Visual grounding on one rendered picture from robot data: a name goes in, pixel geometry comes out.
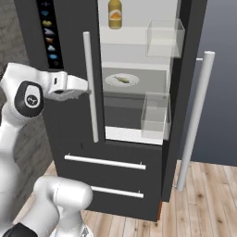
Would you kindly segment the open black fridge door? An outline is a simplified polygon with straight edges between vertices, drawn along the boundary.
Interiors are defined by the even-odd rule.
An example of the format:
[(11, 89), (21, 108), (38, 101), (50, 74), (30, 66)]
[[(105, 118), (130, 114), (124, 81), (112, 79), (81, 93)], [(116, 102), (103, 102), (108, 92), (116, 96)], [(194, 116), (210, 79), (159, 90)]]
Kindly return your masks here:
[(171, 128), (162, 149), (161, 200), (170, 198), (189, 102), (193, 73), (206, 13), (207, 0), (181, 0), (180, 20), (185, 29), (181, 58), (173, 62), (170, 83)]

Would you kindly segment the white fridge shelf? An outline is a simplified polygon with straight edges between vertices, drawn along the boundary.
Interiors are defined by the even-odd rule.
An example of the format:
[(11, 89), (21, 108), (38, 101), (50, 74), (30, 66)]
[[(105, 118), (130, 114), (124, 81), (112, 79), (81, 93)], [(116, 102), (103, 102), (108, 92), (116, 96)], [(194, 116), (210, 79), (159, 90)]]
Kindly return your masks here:
[(103, 68), (116, 69), (151, 69), (151, 70), (169, 70), (169, 65), (158, 64), (137, 64), (137, 63), (121, 63), (121, 62), (102, 62)]
[(113, 141), (162, 145), (167, 135), (164, 131), (143, 131), (106, 126), (106, 138)]
[(164, 44), (174, 45), (177, 42), (176, 31), (158, 27), (122, 27), (112, 30), (106, 26), (100, 28), (102, 44)]

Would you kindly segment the black fridge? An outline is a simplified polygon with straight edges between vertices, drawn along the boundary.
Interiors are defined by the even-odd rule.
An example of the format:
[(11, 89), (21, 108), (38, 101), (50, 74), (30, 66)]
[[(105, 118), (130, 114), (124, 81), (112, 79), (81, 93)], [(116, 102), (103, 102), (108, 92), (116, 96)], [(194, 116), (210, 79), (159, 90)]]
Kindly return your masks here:
[(207, 0), (14, 0), (30, 64), (92, 80), (44, 103), (59, 176), (91, 209), (157, 220), (170, 197)]

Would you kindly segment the black fridge door with display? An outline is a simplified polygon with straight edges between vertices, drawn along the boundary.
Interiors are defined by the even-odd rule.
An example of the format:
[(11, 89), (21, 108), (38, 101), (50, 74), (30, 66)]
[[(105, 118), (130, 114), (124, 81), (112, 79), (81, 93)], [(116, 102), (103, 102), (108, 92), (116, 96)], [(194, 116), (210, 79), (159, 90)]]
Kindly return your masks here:
[[(86, 60), (91, 59), (98, 140), (93, 138), (90, 96), (57, 102), (47, 99), (44, 124), (51, 143), (80, 143), (83, 147), (105, 142), (104, 101), (97, 0), (14, 0), (30, 65), (39, 70), (65, 70), (88, 78)], [(60, 65), (46, 54), (43, 14), (47, 10), (56, 24)]]

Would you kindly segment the clear door bin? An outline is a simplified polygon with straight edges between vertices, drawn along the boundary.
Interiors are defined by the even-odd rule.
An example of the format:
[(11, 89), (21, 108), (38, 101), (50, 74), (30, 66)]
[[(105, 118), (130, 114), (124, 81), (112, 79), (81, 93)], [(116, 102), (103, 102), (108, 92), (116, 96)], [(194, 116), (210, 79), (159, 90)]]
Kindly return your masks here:
[(142, 137), (161, 145), (167, 137), (169, 94), (147, 93), (141, 117)]
[(179, 58), (185, 29), (180, 19), (151, 19), (146, 29), (146, 55)]

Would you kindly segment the yellow bottle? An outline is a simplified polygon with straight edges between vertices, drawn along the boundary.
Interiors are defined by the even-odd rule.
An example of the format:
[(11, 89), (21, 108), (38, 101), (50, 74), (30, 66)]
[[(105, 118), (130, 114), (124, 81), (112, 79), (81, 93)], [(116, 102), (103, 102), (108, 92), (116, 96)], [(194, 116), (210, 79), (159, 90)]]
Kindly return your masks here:
[(122, 27), (122, 4), (120, 0), (109, 0), (108, 2), (108, 26), (112, 30)]

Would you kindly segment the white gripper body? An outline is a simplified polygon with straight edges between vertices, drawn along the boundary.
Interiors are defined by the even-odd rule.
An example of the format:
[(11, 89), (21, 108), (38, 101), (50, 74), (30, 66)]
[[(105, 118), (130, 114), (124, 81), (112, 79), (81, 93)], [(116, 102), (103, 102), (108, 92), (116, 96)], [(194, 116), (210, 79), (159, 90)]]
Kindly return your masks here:
[(68, 74), (52, 74), (51, 81), (44, 91), (44, 97), (56, 101), (76, 99), (89, 92), (87, 80)]

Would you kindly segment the white plate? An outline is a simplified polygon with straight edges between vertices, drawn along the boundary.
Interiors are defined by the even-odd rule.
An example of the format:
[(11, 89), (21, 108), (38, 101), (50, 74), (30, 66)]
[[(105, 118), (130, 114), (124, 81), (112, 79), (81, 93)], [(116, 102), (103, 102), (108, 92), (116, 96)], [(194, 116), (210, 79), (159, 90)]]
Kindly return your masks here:
[[(125, 77), (130, 81), (130, 83), (122, 83), (120, 81), (117, 81), (114, 78), (114, 76)], [(127, 73), (117, 73), (117, 74), (107, 76), (105, 78), (105, 82), (108, 85), (111, 85), (114, 87), (130, 87), (130, 86), (136, 85), (139, 82), (139, 78), (137, 76), (127, 74)]]

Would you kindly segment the black fridge drawer front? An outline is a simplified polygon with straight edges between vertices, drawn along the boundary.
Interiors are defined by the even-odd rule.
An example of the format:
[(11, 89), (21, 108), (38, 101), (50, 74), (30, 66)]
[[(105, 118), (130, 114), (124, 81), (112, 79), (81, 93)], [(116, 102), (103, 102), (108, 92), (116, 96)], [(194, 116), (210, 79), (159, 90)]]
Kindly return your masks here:
[[(112, 175), (132, 179), (147, 177), (161, 181), (162, 149), (160, 147), (135, 143), (82, 143), (66, 140), (61, 143), (51, 143), (51, 149), (57, 174), (64, 178), (90, 179)], [(71, 161), (66, 160), (65, 155), (143, 164), (146, 165), (146, 170)]]
[(161, 181), (153, 178), (126, 178), (109, 175), (99, 177), (70, 177), (93, 187), (101, 187), (131, 193), (141, 193), (143, 198), (93, 190), (94, 198), (88, 209), (129, 218), (157, 221), (161, 201)]

